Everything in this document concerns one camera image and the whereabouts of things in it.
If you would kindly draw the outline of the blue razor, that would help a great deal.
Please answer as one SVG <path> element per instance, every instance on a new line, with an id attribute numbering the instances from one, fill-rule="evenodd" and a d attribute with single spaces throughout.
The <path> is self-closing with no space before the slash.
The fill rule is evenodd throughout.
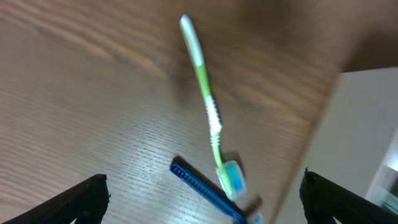
<path id="1" fill-rule="evenodd" d="M 217 185 L 189 163 L 175 159 L 171 162 L 169 170 L 185 182 L 191 189 L 200 194 L 205 200 L 210 202 L 221 213 L 231 217 L 236 223 L 265 223 L 265 218 L 262 214 L 258 214 L 253 219 L 249 219 L 244 214 L 243 210 L 232 202 Z"/>

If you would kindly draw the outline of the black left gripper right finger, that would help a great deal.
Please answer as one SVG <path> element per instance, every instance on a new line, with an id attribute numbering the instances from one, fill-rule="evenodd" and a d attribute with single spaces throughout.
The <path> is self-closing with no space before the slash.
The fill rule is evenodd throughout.
<path id="1" fill-rule="evenodd" d="M 396 214 L 307 169 L 299 197 L 308 224 L 397 224 Z"/>

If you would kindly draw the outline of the green white soap packet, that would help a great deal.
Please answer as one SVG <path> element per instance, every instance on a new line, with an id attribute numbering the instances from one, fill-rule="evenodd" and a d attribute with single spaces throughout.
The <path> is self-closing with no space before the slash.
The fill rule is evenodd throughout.
<path id="1" fill-rule="evenodd" d="M 371 199 L 378 207 L 397 215 L 397 196 L 391 192 L 391 189 L 377 186 L 372 193 Z"/>

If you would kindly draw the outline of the green white toothbrush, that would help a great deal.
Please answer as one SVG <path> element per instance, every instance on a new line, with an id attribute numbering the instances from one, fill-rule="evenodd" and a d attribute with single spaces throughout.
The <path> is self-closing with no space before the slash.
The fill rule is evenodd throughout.
<path id="1" fill-rule="evenodd" d="M 244 174 L 236 161 L 225 161 L 223 159 L 221 152 L 221 131 L 223 126 L 215 98 L 211 92 L 203 52 L 192 20 L 188 15 L 184 14 L 179 20 L 179 25 L 205 105 L 210 130 L 210 144 L 217 166 L 216 173 L 227 197 L 232 201 L 236 201 L 245 195 L 247 191 Z"/>

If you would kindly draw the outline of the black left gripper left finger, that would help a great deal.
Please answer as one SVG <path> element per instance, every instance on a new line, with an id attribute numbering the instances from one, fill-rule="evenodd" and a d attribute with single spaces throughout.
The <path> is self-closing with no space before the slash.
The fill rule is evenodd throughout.
<path id="1" fill-rule="evenodd" d="M 107 175 L 95 174 L 4 224 L 100 224 L 109 199 Z"/>

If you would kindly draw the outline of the white box pink inside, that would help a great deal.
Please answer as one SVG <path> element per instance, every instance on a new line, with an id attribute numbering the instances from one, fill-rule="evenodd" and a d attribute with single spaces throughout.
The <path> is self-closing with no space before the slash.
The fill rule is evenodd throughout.
<path id="1" fill-rule="evenodd" d="M 342 73 L 305 151 L 276 223 L 305 223 L 299 187 L 306 169 L 379 201 L 382 167 L 397 149 L 397 68 Z"/>

